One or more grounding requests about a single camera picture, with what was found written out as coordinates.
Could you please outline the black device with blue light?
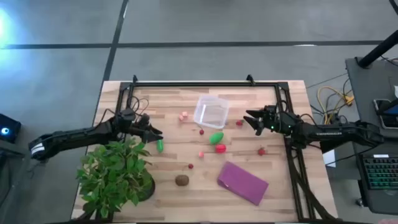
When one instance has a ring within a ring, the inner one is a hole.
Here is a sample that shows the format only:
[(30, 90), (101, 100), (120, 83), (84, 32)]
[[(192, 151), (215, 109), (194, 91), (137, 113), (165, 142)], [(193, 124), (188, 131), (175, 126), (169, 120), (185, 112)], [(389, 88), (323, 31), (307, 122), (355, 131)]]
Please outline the black device with blue light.
[(0, 113), (0, 140), (14, 144), (21, 126), (19, 121)]

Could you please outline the clear plastic tupperware container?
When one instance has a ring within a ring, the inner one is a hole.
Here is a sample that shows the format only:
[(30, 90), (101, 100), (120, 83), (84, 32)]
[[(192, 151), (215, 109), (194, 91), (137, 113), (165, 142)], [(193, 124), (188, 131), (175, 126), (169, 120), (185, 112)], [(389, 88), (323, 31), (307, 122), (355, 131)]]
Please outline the clear plastic tupperware container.
[(208, 128), (223, 129), (229, 112), (228, 100), (212, 95), (202, 95), (193, 115), (196, 124)]

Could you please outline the brown toy kiwi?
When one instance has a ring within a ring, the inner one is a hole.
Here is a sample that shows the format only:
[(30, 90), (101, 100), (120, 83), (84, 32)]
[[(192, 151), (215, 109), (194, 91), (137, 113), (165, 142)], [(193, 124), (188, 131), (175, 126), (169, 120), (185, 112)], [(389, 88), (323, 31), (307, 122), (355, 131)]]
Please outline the brown toy kiwi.
[(187, 176), (187, 175), (178, 175), (175, 178), (175, 183), (181, 187), (188, 185), (189, 182), (190, 182), (190, 179), (189, 179), (189, 176)]

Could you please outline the black plant pot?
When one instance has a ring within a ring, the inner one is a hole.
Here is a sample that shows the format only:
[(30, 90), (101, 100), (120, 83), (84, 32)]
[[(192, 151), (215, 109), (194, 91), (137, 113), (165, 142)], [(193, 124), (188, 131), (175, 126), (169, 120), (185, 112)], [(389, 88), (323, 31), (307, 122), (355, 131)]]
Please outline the black plant pot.
[(155, 192), (155, 180), (151, 177), (149, 185), (146, 185), (144, 189), (138, 193), (139, 202), (150, 199)]

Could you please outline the white paper sheet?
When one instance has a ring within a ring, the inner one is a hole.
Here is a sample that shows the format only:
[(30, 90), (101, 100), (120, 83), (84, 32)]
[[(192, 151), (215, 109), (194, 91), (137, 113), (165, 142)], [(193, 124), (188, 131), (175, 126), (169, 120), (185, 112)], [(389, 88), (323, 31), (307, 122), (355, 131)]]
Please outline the white paper sheet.
[(335, 150), (324, 152), (323, 161), (327, 167), (336, 167)]

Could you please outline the green toy mango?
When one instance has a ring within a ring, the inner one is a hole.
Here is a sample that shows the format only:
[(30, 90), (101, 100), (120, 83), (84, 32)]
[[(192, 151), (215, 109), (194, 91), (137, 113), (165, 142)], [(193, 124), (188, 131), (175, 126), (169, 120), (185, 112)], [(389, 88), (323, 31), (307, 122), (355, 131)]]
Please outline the green toy mango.
[(211, 145), (216, 145), (216, 144), (218, 144), (219, 142), (221, 142), (221, 140), (223, 139), (223, 137), (224, 137), (224, 133), (223, 133), (223, 132), (214, 133), (214, 134), (212, 134), (212, 135), (209, 137), (209, 143), (210, 143)]

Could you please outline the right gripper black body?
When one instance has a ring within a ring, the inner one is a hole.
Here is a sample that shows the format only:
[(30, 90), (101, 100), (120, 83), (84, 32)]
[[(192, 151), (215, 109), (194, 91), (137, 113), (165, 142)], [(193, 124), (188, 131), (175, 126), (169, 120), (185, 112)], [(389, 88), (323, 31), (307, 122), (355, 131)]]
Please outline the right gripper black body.
[(270, 129), (272, 132), (274, 131), (280, 133), (282, 125), (280, 123), (278, 109), (277, 109), (277, 115), (274, 117), (266, 116), (265, 114), (264, 117), (262, 118), (262, 122), (264, 123), (264, 126), (267, 129)]

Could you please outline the black pole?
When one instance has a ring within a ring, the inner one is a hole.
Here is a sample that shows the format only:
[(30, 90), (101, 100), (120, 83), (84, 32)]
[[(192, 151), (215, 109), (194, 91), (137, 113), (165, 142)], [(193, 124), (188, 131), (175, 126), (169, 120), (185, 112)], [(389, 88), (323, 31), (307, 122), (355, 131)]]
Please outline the black pole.
[(382, 57), (387, 51), (398, 44), (398, 30), (393, 32), (388, 38), (383, 40), (377, 45), (370, 53), (365, 55), (363, 58), (356, 57), (356, 62), (361, 68), (368, 68), (370, 64), (376, 61), (379, 57)]

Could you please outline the grey metal stand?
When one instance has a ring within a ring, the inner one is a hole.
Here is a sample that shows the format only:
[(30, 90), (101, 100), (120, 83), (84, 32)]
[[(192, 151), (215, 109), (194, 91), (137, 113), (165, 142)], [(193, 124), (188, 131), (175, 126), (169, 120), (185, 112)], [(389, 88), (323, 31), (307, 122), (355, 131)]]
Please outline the grey metal stand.
[(0, 140), (0, 224), (15, 214), (15, 199), (29, 165), (29, 153), (15, 144)]

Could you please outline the black metal table frame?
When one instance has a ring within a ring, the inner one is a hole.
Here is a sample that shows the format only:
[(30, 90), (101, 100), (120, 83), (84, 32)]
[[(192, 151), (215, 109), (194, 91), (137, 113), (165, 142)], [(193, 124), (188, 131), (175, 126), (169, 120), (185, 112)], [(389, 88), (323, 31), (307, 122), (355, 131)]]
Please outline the black metal table frame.
[[(277, 106), (280, 110), (282, 107), (281, 92), (285, 93), (286, 97), (286, 109), (288, 112), (293, 112), (292, 99), (290, 97), (289, 84), (287, 82), (266, 82), (266, 81), (252, 81), (251, 76), (248, 75), (246, 80), (243, 82), (139, 82), (136, 77), (129, 82), (121, 82), (119, 86), (118, 100), (116, 103), (116, 111), (121, 111), (122, 101), (124, 92), (127, 90), (126, 106), (130, 107), (131, 97), (135, 87), (273, 87), (275, 88), (275, 94), (277, 99)], [(287, 158), (287, 166), (290, 174), (290, 183), (292, 184), (292, 193), (295, 203), (295, 209), (299, 222), (303, 223), (337, 223), (339, 219), (330, 215), (327, 210), (321, 205), (316, 199), (314, 194), (311, 192), (309, 187), (309, 181), (307, 178), (307, 171), (305, 168), (305, 162), (303, 158), (303, 152), (301, 149), (297, 149), (297, 162), (299, 170), (294, 164), (292, 157), (292, 149), (290, 146), (290, 139), (284, 138), (284, 146)]]

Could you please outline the grey side desk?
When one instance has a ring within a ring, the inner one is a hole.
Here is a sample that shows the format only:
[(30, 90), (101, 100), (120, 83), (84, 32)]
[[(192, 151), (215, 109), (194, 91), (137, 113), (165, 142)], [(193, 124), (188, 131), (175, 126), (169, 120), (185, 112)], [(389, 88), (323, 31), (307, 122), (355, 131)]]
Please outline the grey side desk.
[(393, 154), (398, 156), (398, 128), (383, 128), (374, 104), (374, 100), (393, 101), (396, 98), (394, 87), (398, 86), (398, 67), (389, 62), (377, 60), (368, 68), (361, 68), (354, 58), (347, 59), (345, 63), (360, 120), (379, 126), (381, 134), (387, 138), (384, 144), (372, 150), (367, 146), (353, 144), (361, 177), (358, 181), (361, 198), (364, 205), (373, 213), (398, 215), (398, 190), (371, 190), (361, 163), (362, 155)]

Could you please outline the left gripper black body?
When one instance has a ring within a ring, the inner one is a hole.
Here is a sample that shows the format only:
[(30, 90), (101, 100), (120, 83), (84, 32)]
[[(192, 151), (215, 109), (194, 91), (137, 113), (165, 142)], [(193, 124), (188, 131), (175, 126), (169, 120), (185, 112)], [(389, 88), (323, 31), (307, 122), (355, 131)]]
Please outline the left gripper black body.
[(132, 123), (132, 135), (139, 136), (141, 139), (149, 138), (150, 116), (144, 113), (137, 121)]

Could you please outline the green leafy plant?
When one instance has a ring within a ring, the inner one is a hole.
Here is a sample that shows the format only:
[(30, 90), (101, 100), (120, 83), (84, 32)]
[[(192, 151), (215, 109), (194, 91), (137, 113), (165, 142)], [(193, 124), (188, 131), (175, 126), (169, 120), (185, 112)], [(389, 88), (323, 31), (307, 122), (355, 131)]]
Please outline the green leafy plant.
[(106, 218), (131, 202), (137, 205), (138, 193), (149, 185), (152, 175), (144, 158), (150, 156), (143, 142), (134, 138), (97, 146), (81, 158), (77, 170), (85, 214), (98, 213)]

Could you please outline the purple folded cloth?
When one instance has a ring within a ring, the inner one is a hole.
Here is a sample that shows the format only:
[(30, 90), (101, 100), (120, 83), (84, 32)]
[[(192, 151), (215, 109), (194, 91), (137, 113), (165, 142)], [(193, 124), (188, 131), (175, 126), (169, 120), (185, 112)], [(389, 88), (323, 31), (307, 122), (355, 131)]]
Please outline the purple folded cloth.
[(219, 186), (259, 206), (269, 184), (232, 162), (226, 162), (217, 178)]

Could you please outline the backlit computer keyboard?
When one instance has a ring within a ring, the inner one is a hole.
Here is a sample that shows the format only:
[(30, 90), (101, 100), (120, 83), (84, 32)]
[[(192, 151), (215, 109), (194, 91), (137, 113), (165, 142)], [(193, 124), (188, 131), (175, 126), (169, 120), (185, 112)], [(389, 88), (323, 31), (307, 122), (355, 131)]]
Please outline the backlit computer keyboard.
[(361, 163), (369, 189), (398, 190), (398, 155), (364, 155)]

